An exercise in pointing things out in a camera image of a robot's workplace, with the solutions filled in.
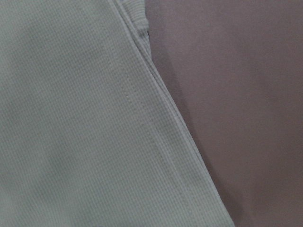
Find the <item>olive green long-sleeve shirt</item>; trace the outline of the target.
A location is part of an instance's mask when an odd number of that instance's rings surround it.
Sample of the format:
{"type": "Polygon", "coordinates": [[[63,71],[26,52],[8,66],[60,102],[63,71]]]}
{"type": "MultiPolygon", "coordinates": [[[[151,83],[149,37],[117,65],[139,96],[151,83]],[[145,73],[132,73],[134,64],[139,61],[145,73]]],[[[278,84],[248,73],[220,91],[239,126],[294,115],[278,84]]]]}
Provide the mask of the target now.
{"type": "Polygon", "coordinates": [[[232,227],[143,0],[0,3],[3,227],[232,227]]]}

